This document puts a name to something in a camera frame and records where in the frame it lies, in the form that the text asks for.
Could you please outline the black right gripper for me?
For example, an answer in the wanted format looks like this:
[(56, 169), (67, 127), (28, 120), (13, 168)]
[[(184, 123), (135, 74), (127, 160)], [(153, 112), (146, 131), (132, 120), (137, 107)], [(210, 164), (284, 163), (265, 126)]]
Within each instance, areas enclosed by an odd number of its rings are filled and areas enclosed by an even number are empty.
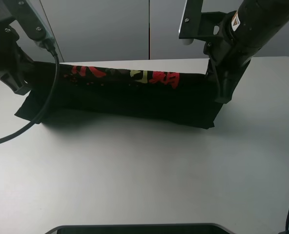
[(228, 36), (204, 37), (204, 54), (209, 62), (205, 77), (217, 81), (215, 101), (227, 104), (253, 57), (253, 47)]

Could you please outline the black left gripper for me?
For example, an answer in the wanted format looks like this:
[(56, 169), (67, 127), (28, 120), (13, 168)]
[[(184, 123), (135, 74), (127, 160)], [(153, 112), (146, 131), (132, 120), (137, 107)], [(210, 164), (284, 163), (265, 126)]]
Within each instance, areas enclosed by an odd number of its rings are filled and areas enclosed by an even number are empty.
[(18, 46), (20, 37), (11, 20), (0, 20), (0, 80), (15, 94), (26, 95), (29, 85), (23, 74), (33, 68), (33, 60)]

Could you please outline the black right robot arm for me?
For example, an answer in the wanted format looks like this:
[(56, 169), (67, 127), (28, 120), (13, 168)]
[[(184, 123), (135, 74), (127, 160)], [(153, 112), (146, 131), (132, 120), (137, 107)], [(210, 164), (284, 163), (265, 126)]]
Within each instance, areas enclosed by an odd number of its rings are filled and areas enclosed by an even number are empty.
[(220, 24), (217, 41), (208, 42), (208, 79), (217, 85), (215, 101), (231, 101), (253, 56), (289, 21), (289, 0), (245, 0)]

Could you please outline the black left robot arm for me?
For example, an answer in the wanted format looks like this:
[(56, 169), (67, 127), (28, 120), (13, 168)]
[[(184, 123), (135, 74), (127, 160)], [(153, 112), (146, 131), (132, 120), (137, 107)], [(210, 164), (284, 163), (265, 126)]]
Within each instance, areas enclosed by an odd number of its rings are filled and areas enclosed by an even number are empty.
[(14, 20), (0, 0), (0, 81), (15, 94), (24, 96), (31, 90), (24, 74), (33, 68), (33, 60), (17, 44), (20, 37), (10, 26)]

